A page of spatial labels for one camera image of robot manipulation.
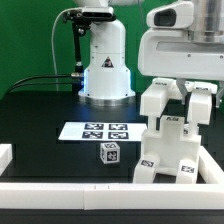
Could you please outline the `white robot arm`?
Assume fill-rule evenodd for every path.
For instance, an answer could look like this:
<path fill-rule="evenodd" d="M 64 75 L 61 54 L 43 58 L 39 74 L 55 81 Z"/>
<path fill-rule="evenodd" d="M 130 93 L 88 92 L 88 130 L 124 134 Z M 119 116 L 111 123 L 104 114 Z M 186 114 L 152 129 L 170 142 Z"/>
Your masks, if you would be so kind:
<path fill-rule="evenodd" d="M 124 25 L 113 7 L 143 0 L 74 0 L 90 23 L 90 64 L 79 96 L 104 104 L 130 99 L 125 65 Z M 151 10 L 143 34 L 138 69 L 145 76 L 224 81 L 224 0 L 176 0 Z"/>

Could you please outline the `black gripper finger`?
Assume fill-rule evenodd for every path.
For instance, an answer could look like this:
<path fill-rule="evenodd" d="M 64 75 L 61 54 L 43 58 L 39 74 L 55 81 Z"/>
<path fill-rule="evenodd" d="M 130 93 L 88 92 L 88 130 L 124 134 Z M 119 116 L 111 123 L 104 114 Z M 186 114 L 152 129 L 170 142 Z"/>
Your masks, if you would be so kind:
<path fill-rule="evenodd" d="M 219 108 L 221 102 L 222 102 L 222 97 L 224 96 L 224 81 L 219 82 L 219 89 L 216 93 L 216 108 Z"/>
<path fill-rule="evenodd" d="M 185 104 L 186 96 L 188 94 L 188 90 L 186 87 L 186 80 L 185 79 L 177 79 L 176 85 L 181 93 L 182 104 Z"/>

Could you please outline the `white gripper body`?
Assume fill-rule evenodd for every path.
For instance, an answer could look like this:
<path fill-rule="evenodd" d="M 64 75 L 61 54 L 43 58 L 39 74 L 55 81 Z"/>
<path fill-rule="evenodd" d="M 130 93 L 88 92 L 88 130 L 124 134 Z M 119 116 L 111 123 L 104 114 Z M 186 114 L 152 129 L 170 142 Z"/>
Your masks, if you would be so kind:
<path fill-rule="evenodd" d="M 146 23 L 141 74 L 224 81 L 224 0 L 176 0 L 148 12 Z"/>

